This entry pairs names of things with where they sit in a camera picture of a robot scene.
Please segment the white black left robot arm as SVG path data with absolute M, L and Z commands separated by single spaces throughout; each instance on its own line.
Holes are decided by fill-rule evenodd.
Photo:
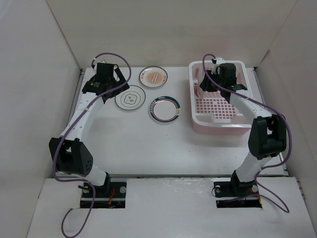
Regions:
M 91 183 L 95 193 L 104 197 L 110 193 L 110 175 L 94 164 L 84 142 L 106 101 L 129 89 L 129 85 L 116 64 L 99 62 L 94 70 L 95 75 L 85 83 L 69 124 L 58 138 L 50 139 L 49 149 L 56 171 Z

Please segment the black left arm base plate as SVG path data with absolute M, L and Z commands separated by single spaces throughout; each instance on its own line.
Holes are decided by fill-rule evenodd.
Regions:
M 78 186 L 82 190 L 80 208 L 90 208 L 93 191 L 87 183 Z M 96 195 L 93 208 L 124 209 L 126 204 L 127 181 L 115 180 L 110 184 L 109 192 L 95 187 Z

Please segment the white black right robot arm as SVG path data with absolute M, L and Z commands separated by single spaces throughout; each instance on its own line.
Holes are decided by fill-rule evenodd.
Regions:
M 256 177 L 263 167 L 286 149 L 286 124 L 277 115 L 255 101 L 247 87 L 237 83 L 236 66 L 221 63 L 206 70 L 200 88 L 207 92 L 219 91 L 227 103 L 237 108 L 250 122 L 249 152 L 230 181 L 216 181 L 215 195 L 222 197 L 244 197 L 255 194 Z

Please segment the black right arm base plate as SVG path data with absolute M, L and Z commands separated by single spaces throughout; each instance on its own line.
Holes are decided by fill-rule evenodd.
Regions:
M 259 189 L 254 181 L 238 184 L 216 179 L 213 181 L 212 193 L 216 197 L 217 208 L 262 208 Z

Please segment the white plate grey floral emblem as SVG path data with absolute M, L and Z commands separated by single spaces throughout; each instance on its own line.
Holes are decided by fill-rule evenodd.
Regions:
M 129 89 L 115 97 L 116 105 L 125 111 L 133 111 L 140 108 L 145 103 L 145 100 L 145 91 L 136 85 L 131 85 Z

